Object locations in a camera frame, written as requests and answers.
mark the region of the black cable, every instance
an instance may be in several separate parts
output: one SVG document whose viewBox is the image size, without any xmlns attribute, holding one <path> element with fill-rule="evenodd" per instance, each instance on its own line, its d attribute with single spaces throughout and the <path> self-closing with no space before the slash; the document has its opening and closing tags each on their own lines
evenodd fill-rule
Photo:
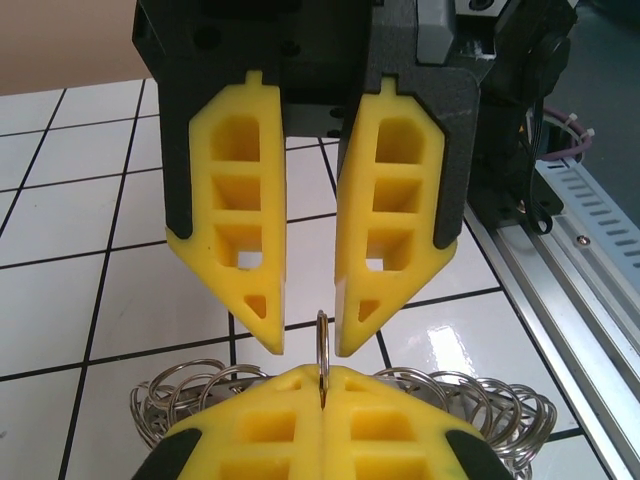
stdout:
<svg viewBox="0 0 640 480">
<path fill-rule="evenodd" d="M 538 235 L 544 235 L 553 228 L 553 219 L 546 209 L 538 203 L 533 195 L 533 183 L 536 172 L 536 160 L 540 149 L 540 140 L 542 138 L 542 122 L 544 120 L 544 99 L 537 100 L 533 104 L 531 118 L 531 142 L 526 134 L 520 134 L 520 144 L 527 153 L 527 173 L 524 194 L 522 196 L 524 202 L 525 215 L 531 229 Z"/>
</svg>

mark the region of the yellow foam finger pad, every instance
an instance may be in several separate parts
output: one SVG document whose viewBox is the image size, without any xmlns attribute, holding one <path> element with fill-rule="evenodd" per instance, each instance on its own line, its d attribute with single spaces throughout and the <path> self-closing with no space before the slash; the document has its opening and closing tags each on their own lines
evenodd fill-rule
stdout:
<svg viewBox="0 0 640 480">
<path fill-rule="evenodd" d="M 260 72 L 189 125 L 193 234 L 169 246 L 271 352 L 283 352 L 286 185 L 280 91 Z"/>
<path fill-rule="evenodd" d="M 177 480 L 466 480 L 446 439 L 452 430 L 482 438 L 462 420 L 344 367 L 330 370 L 323 410 L 313 365 L 183 420 L 165 442 L 199 432 Z"/>
<path fill-rule="evenodd" d="M 445 137 L 384 79 L 362 96 L 338 182 L 336 345 L 349 356 L 453 257 L 433 244 Z"/>
</svg>

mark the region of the white tile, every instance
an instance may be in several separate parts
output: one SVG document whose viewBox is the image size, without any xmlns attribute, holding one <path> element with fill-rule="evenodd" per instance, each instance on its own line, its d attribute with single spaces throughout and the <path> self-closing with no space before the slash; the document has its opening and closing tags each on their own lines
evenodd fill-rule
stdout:
<svg viewBox="0 0 640 480">
<path fill-rule="evenodd" d="M 334 354 L 335 328 L 329 325 L 331 365 L 344 365 L 367 375 L 384 368 L 382 353 L 377 339 L 371 338 L 348 358 L 338 358 Z M 316 327 L 305 327 L 285 332 L 284 355 L 271 355 L 255 338 L 236 341 L 237 363 L 258 365 L 270 375 L 279 375 L 300 365 L 316 363 Z"/>
<path fill-rule="evenodd" d="M 467 226 L 463 225 L 458 237 L 458 249 L 451 262 L 416 293 L 409 303 L 497 286 L 498 282 L 480 249 Z"/>
<path fill-rule="evenodd" d="M 0 190 L 18 188 L 42 133 L 0 137 Z"/>
<path fill-rule="evenodd" d="M 51 130 L 27 185 L 122 173 L 133 121 Z"/>
<path fill-rule="evenodd" d="M 2 478 L 58 478 L 78 376 L 69 370 L 0 383 Z"/>
<path fill-rule="evenodd" d="M 0 270 L 0 376 L 82 361 L 103 261 Z"/>
<path fill-rule="evenodd" d="M 120 178 L 24 190 L 0 238 L 0 265 L 107 246 Z"/>
<path fill-rule="evenodd" d="M 336 199 L 320 147 L 287 152 L 287 219 L 335 211 Z"/>
<path fill-rule="evenodd" d="M 547 443 L 531 466 L 535 480 L 608 478 L 583 437 Z"/>
<path fill-rule="evenodd" d="M 286 148 L 308 147 L 309 145 L 318 145 L 318 139 L 315 137 L 287 137 Z"/>
<path fill-rule="evenodd" d="M 139 437 L 129 413 L 129 392 L 140 382 L 153 379 L 169 367 L 198 358 L 216 358 L 228 364 L 228 344 L 89 367 L 66 480 L 130 479 L 149 450 Z M 180 375 L 176 378 L 178 381 L 183 379 Z M 174 377 L 170 381 L 176 384 Z"/>
<path fill-rule="evenodd" d="M 318 310 L 334 316 L 335 247 L 335 217 L 287 225 L 285 323 L 314 320 Z"/>
<path fill-rule="evenodd" d="M 162 172 L 127 175 L 113 245 L 136 245 L 165 238 Z"/>
<path fill-rule="evenodd" d="M 140 115 L 157 115 L 158 113 L 158 84 L 153 78 L 147 78 L 144 82 Z"/>
<path fill-rule="evenodd" d="M 44 130 L 62 90 L 0 97 L 0 135 Z"/>
<path fill-rule="evenodd" d="M 382 332 L 394 367 L 525 384 L 558 408 L 556 431 L 577 426 L 501 292 L 401 310 Z"/>
<path fill-rule="evenodd" d="M 91 358 L 228 334 L 227 309 L 167 245 L 111 254 Z"/>
<path fill-rule="evenodd" d="M 132 80 L 70 88 L 64 95 L 52 126 L 66 127 L 133 118 L 141 86 L 142 80 Z"/>
<path fill-rule="evenodd" d="M 162 166 L 160 149 L 160 117 L 140 118 L 129 157 L 128 171 Z"/>
<path fill-rule="evenodd" d="M 327 152 L 327 160 L 329 160 L 329 166 L 331 167 L 331 173 L 333 179 L 338 181 L 338 144 L 332 143 L 324 146 L 324 151 Z"/>
<path fill-rule="evenodd" d="M 0 225 L 4 222 L 4 217 L 7 215 L 11 202 L 13 202 L 13 197 L 15 196 L 15 192 L 0 193 Z"/>
</svg>

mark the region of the pile of metal rings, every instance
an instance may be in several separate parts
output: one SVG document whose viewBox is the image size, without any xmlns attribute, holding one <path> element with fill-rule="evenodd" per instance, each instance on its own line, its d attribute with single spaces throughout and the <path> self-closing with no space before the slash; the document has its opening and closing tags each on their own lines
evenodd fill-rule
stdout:
<svg viewBox="0 0 640 480">
<path fill-rule="evenodd" d="M 327 332 L 326 317 L 319 316 L 321 399 L 329 387 Z M 199 371 L 187 375 L 187 370 Z M 373 377 L 474 425 L 517 480 L 532 478 L 531 461 L 556 423 L 555 406 L 525 385 L 459 372 L 427 374 L 405 367 L 385 369 Z M 131 415 L 140 437 L 153 448 L 180 420 L 269 378 L 254 365 L 226 367 L 214 359 L 181 363 L 131 391 Z"/>
</svg>

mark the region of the metal ring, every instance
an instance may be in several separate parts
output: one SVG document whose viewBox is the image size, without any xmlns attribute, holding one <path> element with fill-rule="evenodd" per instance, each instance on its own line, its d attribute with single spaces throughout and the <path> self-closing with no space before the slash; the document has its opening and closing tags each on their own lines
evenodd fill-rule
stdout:
<svg viewBox="0 0 640 480">
<path fill-rule="evenodd" d="M 316 317 L 316 362 L 320 370 L 320 405 L 324 402 L 329 390 L 329 319 L 322 311 Z"/>
</svg>

